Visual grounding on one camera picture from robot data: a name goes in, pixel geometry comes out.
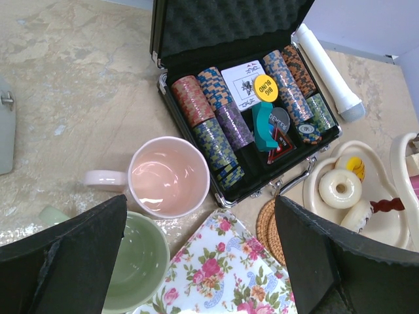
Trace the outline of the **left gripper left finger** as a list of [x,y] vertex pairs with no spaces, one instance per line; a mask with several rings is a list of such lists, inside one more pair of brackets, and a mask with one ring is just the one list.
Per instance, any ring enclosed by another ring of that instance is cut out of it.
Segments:
[[101,313],[124,236],[127,199],[1,247],[2,313]]

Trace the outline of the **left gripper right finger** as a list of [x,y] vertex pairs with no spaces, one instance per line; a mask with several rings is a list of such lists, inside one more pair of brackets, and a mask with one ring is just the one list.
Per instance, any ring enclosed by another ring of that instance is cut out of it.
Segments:
[[283,196],[275,216],[298,313],[418,312],[418,253],[351,232]]

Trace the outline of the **chocolate drizzled white donut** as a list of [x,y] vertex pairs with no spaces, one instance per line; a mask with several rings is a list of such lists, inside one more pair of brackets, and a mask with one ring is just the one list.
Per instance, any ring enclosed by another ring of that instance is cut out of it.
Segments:
[[359,234],[363,231],[372,215],[373,206],[371,203],[361,199],[348,211],[340,225]]

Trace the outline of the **woven rattan coaster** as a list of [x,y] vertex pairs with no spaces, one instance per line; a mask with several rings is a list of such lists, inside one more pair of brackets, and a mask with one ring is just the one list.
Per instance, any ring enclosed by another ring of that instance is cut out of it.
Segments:
[[256,221],[256,233],[258,241],[269,250],[268,246],[268,226],[270,219],[274,215],[275,199],[266,202],[259,211]]
[[285,256],[276,226],[275,214],[270,217],[267,231],[268,248],[271,255],[282,265],[286,266]]

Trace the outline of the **green ceramic cup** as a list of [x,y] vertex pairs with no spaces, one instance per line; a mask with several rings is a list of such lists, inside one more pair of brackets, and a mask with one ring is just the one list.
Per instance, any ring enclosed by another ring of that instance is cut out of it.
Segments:
[[[46,228],[70,218],[47,206],[39,214]],[[164,280],[170,250],[164,234],[153,220],[127,210],[111,281],[101,312],[125,313],[147,301]]]

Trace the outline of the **cream three-tier cake stand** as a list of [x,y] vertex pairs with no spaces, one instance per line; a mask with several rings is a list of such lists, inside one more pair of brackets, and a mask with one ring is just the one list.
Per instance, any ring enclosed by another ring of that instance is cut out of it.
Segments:
[[339,157],[358,156],[365,163],[361,199],[373,206],[373,215],[359,234],[387,245],[417,251],[418,199],[405,163],[405,150],[415,137],[414,133],[406,133],[393,140],[390,147],[390,173],[386,173],[379,155],[364,142],[353,140],[338,144],[329,158],[316,163],[305,180],[304,207],[341,226],[340,223],[352,207],[335,209],[328,206],[319,194],[319,182],[328,171],[335,169]]

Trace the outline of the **floral serving tray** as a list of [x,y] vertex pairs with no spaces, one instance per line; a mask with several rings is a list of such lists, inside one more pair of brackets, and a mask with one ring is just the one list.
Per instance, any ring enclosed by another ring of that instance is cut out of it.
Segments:
[[287,270],[228,210],[212,213],[135,313],[296,313]]

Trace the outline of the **orange yellow small donut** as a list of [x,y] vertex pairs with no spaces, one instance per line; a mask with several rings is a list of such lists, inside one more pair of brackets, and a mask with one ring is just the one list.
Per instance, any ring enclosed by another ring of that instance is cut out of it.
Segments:
[[365,163],[358,156],[344,155],[335,162],[335,169],[344,169],[354,173],[363,182],[365,179]]

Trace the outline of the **pink wafer sweet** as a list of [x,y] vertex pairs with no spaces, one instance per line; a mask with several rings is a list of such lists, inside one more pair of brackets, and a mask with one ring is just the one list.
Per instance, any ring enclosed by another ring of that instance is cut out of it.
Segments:
[[419,198],[419,175],[409,177],[409,179],[416,197]]

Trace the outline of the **white wafer bar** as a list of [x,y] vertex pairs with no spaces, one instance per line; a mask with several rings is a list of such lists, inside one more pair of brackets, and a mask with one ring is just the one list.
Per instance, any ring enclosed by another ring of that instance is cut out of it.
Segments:
[[419,175],[419,154],[411,154],[405,158],[407,172],[409,177],[415,177]]

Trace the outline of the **pink ceramic cup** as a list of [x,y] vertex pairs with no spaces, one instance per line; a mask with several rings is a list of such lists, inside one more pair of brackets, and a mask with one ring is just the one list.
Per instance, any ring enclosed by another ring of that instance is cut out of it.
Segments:
[[210,189],[210,171],[202,153],[179,137],[157,137],[143,144],[124,171],[87,171],[83,184],[124,194],[131,210],[157,219],[175,219],[196,211]]

